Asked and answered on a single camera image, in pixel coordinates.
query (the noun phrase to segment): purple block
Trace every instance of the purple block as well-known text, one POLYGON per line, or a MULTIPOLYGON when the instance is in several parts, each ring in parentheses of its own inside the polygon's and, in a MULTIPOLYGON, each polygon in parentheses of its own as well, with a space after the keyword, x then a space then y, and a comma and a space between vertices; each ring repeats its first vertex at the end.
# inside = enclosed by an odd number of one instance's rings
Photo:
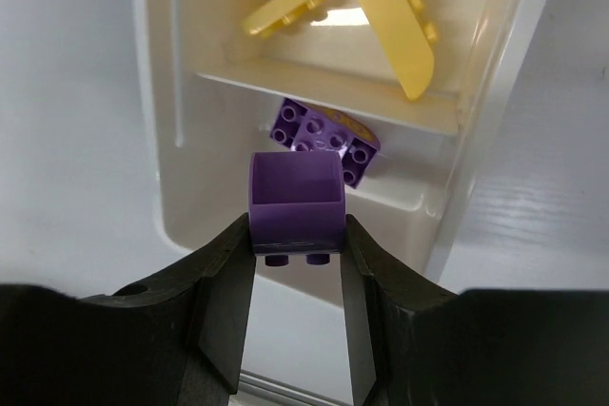
POLYGON ((340 111, 284 99, 270 137, 292 151, 336 151, 344 183, 355 188, 381 149, 369 128, 340 111))
POLYGON ((249 169, 249 232, 254 254, 270 266, 307 254, 326 264, 344 243, 341 158, 332 151, 257 152, 249 169))

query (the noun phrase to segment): white tray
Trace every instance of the white tray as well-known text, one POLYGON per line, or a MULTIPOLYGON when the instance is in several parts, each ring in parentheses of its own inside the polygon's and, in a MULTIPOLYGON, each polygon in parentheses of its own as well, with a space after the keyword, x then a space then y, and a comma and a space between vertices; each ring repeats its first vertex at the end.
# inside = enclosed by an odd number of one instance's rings
MULTIPOLYGON (((244 37, 241 19, 264 1, 134 0, 159 231, 187 252, 247 211, 249 156, 282 150, 268 131, 289 95, 375 131, 381 154, 347 188, 347 210, 436 279, 545 0, 425 0, 442 38, 431 88, 414 104, 355 0, 328 0, 325 20, 311 15, 269 40, 244 37)), ((311 273, 295 260, 260 273, 340 302, 337 266, 311 273)))

